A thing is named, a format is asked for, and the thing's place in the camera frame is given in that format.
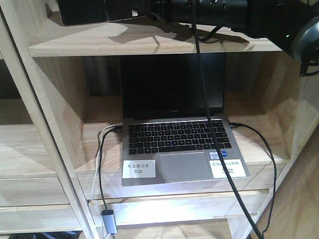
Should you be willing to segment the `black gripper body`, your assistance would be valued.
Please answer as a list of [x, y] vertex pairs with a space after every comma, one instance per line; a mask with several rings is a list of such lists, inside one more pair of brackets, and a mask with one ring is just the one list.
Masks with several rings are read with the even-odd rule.
[[150, 13], [168, 22], [199, 23], [198, 0], [151, 0]]

